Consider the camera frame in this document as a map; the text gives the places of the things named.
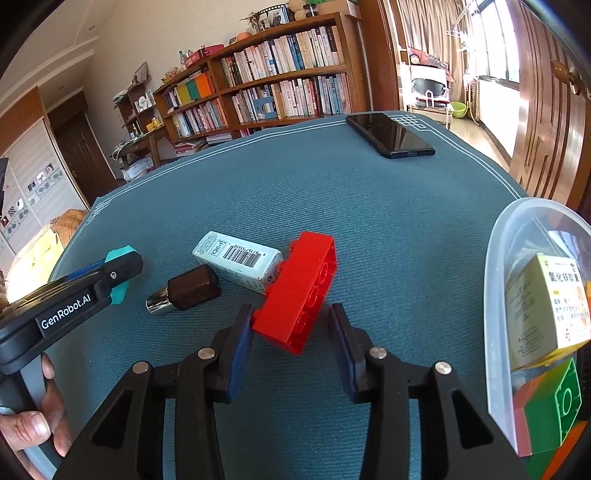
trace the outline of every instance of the door knob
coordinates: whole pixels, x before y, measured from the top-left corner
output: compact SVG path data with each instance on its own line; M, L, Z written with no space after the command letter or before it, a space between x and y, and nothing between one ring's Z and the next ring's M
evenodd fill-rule
M552 60L552 74L558 78L562 83L570 85L570 90L575 94L579 95L583 90L583 81L579 75L579 72L574 67L568 68L564 63L560 63L558 60Z

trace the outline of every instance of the beige curtain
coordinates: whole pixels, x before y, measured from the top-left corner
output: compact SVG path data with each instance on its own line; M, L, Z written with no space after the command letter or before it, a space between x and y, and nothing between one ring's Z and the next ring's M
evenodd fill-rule
M402 25L407 45L426 51L447 63L456 83L450 84L450 99L465 101L463 75L467 69L467 55L458 52L460 39L447 35L456 22L464 3L462 0L398 0ZM458 25L458 30L466 31L469 16Z

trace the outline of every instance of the human hand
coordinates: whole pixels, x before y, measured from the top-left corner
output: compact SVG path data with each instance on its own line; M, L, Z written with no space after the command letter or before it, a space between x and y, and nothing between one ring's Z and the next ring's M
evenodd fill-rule
M65 456L72 446L72 433L66 419L66 408L53 380L55 370L46 354L41 358L43 376L47 379L47 393L41 402L41 411L26 411L18 415L0 416L0 432L18 459L35 480L45 480L22 451L46 442L51 433L57 453Z

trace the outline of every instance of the red toy block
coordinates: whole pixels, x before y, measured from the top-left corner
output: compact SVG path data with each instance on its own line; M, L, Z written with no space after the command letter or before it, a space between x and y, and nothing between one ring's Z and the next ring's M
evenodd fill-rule
M336 273L335 240L303 232L267 287L265 303L253 314L253 330L271 344L301 354Z

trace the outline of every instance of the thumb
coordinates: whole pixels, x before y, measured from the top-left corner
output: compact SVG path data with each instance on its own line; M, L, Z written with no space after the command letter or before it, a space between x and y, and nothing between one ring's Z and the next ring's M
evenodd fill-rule
M51 435L47 420L37 411L0 416L0 432L14 452L40 445Z

